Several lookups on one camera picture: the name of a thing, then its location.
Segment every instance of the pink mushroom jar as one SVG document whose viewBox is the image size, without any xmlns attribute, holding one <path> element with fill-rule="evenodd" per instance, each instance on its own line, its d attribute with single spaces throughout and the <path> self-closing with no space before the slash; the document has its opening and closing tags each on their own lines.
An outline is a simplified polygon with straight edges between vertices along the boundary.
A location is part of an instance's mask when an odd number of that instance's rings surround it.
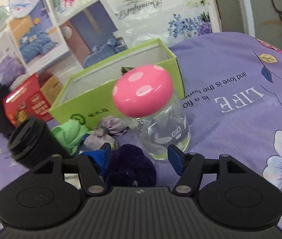
<svg viewBox="0 0 282 239">
<path fill-rule="evenodd" d="M 154 159 L 166 160 L 171 144 L 186 150 L 191 139 L 188 122 L 172 78 L 163 67 L 134 68 L 119 78 L 112 96 L 130 129 Z"/>
</svg>

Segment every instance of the orange wall in picture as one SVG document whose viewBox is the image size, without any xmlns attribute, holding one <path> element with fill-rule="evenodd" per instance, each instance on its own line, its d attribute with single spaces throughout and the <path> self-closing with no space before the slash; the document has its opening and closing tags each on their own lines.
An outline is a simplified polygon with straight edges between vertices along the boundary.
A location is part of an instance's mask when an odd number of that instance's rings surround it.
<svg viewBox="0 0 282 239">
<path fill-rule="evenodd" d="M 91 51 L 84 40 L 81 38 L 79 33 L 76 31 L 72 23 L 70 21 L 66 21 L 62 26 L 65 25 L 69 26 L 72 30 L 71 37 L 69 39 L 66 39 L 65 41 L 77 57 L 78 61 L 83 65 L 85 58 L 87 57 L 87 55 L 91 54 Z"/>
<path fill-rule="evenodd" d="M 13 32 L 14 38 L 17 41 L 17 45 L 20 46 L 19 39 L 21 39 L 25 33 L 29 32 L 30 28 L 34 25 L 32 23 L 31 17 L 27 15 L 20 19 L 14 18 L 9 22 L 9 26 Z"/>
</svg>

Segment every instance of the green cloth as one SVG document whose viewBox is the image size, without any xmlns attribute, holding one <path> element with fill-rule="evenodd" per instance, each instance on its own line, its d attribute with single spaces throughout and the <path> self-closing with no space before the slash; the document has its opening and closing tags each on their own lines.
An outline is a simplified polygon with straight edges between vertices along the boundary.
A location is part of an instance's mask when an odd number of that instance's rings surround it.
<svg viewBox="0 0 282 239">
<path fill-rule="evenodd" d="M 51 132 L 71 156 L 78 151 L 78 147 L 82 143 L 82 137 L 86 133 L 91 133 L 86 126 L 81 125 L 78 120 L 74 119 L 56 126 Z"/>
</svg>

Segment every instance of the red snack box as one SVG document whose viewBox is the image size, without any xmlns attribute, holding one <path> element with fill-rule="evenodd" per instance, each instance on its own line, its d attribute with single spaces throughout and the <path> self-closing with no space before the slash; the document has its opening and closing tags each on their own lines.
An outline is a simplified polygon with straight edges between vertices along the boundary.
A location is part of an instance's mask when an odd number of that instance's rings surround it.
<svg viewBox="0 0 282 239">
<path fill-rule="evenodd" d="M 3 100 L 7 118 L 15 127 L 29 116 L 45 122 L 51 120 L 49 109 L 61 89 L 62 85 L 55 76 L 40 83 L 38 75 L 33 74 Z"/>
</svg>

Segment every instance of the pink jar lid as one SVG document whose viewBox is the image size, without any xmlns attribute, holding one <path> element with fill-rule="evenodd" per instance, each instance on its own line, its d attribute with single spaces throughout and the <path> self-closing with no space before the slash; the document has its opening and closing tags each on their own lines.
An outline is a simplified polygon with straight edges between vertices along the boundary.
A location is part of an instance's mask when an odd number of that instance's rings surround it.
<svg viewBox="0 0 282 239">
<path fill-rule="evenodd" d="M 113 87 L 115 106 L 124 115 L 139 118 L 153 114 L 171 99 L 173 82 L 161 66 L 134 68 L 120 77 Z"/>
</svg>

